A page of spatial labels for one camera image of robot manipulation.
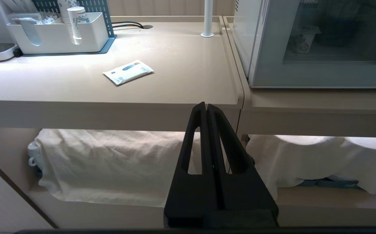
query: packet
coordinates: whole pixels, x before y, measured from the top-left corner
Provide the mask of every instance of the packet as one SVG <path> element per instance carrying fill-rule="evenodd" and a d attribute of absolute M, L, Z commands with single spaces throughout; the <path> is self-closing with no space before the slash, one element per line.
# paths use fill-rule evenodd
<path fill-rule="evenodd" d="M 116 85 L 124 84 L 153 71 L 148 65 L 140 60 L 133 61 L 111 71 L 103 72 L 106 77 L 113 81 Z"/>

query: white cloth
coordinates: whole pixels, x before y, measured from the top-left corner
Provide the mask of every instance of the white cloth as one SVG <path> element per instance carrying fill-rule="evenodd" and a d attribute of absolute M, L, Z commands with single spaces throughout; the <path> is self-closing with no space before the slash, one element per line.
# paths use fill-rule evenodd
<path fill-rule="evenodd" d="M 274 199 L 277 188 L 331 175 L 376 194 L 376 138 L 251 135 L 246 151 Z"/>
<path fill-rule="evenodd" d="M 184 135 L 43 129 L 35 139 L 43 161 L 39 185 L 62 201 L 163 207 Z"/>

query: beige table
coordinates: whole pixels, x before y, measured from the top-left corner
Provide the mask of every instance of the beige table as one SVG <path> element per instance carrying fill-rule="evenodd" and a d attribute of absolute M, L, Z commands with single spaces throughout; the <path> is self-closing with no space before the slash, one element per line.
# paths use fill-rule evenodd
<path fill-rule="evenodd" d="M 376 137 L 376 90 L 251 89 L 224 17 L 244 89 L 237 134 Z M 358 189 L 278 189 L 281 226 L 376 225 L 376 195 Z"/>
<path fill-rule="evenodd" d="M 185 131 L 204 101 L 237 128 L 243 90 L 222 17 L 212 38 L 203 17 L 112 18 L 123 20 L 153 28 L 116 30 L 106 54 L 0 62 L 0 127 Z M 154 73 L 121 86 L 102 74 L 136 59 Z"/>

